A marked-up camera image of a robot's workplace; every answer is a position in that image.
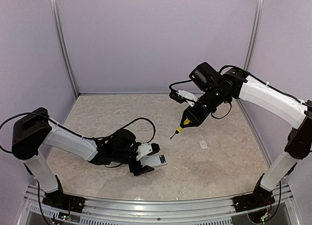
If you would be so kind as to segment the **yellow handled screwdriver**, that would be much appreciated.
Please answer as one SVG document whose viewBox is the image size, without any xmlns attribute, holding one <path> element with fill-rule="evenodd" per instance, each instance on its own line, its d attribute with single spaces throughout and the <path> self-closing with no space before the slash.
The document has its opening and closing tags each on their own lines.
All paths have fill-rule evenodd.
<svg viewBox="0 0 312 225">
<path fill-rule="evenodd" d="M 174 134 L 170 137 L 170 140 L 176 135 L 176 134 L 179 134 L 186 125 L 188 125 L 191 121 L 186 118 L 181 124 L 180 126 L 176 129 L 176 131 L 174 132 Z"/>
</svg>

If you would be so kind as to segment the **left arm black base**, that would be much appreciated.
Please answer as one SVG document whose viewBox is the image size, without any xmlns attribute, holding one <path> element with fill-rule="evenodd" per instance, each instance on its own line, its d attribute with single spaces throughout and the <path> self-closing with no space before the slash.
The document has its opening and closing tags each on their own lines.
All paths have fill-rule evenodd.
<svg viewBox="0 0 312 225">
<path fill-rule="evenodd" d="M 59 178 L 55 175 L 58 189 L 51 193 L 44 193 L 43 204 L 54 208 L 66 210 L 68 212 L 82 213 L 85 204 L 85 198 L 70 194 L 65 194 L 62 189 Z"/>
</svg>

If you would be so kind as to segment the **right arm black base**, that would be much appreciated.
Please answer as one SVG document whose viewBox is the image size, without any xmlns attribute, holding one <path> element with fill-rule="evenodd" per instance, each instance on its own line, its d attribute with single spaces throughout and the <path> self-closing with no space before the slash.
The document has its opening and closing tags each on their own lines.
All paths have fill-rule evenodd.
<svg viewBox="0 0 312 225">
<path fill-rule="evenodd" d="M 274 204 L 275 199 L 272 191 L 267 191 L 260 186 L 264 174 L 257 181 L 252 193 L 233 197 L 236 212 L 242 212 Z"/>
</svg>

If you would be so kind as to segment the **white remote control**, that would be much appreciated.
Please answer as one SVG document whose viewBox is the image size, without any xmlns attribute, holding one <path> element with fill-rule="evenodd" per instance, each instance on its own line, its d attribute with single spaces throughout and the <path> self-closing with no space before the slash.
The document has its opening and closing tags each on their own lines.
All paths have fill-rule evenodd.
<svg viewBox="0 0 312 225">
<path fill-rule="evenodd" d="M 165 155 L 152 155 L 141 159 L 141 164 L 143 166 L 148 165 L 150 167 L 160 167 L 168 164 L 168 160 Z"/>
</svg>

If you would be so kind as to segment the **white battery cover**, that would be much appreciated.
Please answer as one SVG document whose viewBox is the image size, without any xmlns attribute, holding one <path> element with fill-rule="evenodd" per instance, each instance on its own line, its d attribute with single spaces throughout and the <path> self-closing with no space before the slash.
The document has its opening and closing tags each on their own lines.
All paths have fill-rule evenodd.
<svg viewBox="0 0 312 225">
<path fill-rule="evenodd" d="M 205 141 L 199 141 L 199 146 L 201 149 L 207 149 L 207 143 Z"/>
</svg>

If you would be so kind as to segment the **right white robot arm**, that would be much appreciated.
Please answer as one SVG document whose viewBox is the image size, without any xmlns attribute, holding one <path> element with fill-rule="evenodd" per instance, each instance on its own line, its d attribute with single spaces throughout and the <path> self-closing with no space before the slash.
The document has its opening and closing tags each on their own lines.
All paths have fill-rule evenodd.
<svg viewBox="0 0 312 225">
<path fill-rule="evenodd" d="M 255 104 L 288 123 L 292 130 L 284 152 L 264 173 L 260 188 L 249 197 L 253 207 L 260 207 L 268 200 L 267 191 L 272 191 L 297 162 L 311 152 L 312 102 L 300 101 L 236 66 L 228 65 L 227 69 L 222 73 L 203 62 L 190 73 L 189 78 L 204 94 L 184 110 L 176 133 L 200 126 L 219 105 L 232 99 Z"/>
</svg>

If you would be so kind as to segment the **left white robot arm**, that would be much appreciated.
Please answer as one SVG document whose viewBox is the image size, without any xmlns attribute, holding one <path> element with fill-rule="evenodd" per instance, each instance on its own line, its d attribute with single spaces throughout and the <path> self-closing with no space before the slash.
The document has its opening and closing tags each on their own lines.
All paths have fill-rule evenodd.
<svg viewBox="0 0 312 225">
<path fill-rule="evenodd" d="M 49 200 L 59 208 L 68 204 L 68 196 L 61 192 L 56 175 L 39 152 L 43 144 L 72 153 L 94 165 L 127 164 L 135 176 L 153 171 L 154 168 L 144 165 L 141 159 L 160 151 L 159 145 L 152 141 L 137 142 L 136 136 L 125 127 L 107 137 L 89 138 L 51 119 L 43 107 L 22 115 L 14 124 L 12 153 L 24 162 L 44 192 L 49 193 Z"/>
</svg>

